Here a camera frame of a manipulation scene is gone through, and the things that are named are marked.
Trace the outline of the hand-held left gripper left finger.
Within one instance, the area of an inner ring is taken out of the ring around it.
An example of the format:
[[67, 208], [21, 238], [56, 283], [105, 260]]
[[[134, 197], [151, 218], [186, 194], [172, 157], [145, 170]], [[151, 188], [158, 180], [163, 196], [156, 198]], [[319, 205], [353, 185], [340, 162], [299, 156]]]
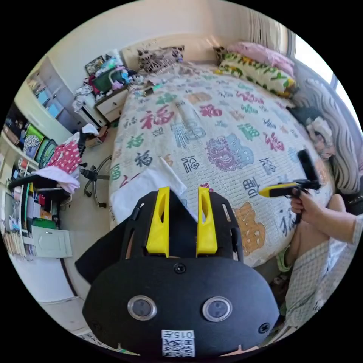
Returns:
[[159, 188], [151, 219], [146, 250], [149, 254], [169, 257], [170, 187]]

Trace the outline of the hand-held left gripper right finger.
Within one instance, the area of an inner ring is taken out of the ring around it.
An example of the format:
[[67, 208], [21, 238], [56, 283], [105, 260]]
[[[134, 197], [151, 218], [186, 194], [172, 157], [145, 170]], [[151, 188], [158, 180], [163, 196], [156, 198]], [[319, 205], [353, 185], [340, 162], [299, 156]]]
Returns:
[[213, 208], [208, 188], [198, 188], [198, 222], [196, 237], [196, 257], [214, 255], [218, 244], [214, 224]]

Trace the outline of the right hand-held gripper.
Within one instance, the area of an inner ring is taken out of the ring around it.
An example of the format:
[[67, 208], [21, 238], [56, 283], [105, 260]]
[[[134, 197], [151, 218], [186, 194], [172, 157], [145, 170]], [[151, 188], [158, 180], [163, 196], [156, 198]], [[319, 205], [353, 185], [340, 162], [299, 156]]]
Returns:
[[309, 179], [297, 179], [292, 182], [266, 186], [258, 194], [266, 198], [290, 197], [299, 198], [301, 192], [307, 193], [309, 189], [319, 190], [321, 187], [319, 181]]

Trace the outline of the person's right hand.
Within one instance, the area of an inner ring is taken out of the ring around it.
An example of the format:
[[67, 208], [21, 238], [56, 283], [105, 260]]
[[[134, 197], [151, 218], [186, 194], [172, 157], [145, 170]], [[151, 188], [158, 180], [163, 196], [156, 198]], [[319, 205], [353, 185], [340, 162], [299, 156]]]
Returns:
[[301, 220], [318, 227], [323, 217], [325, 207], [314, 200], [308, 193], [298, 188], [292, 189], [291, 209]]

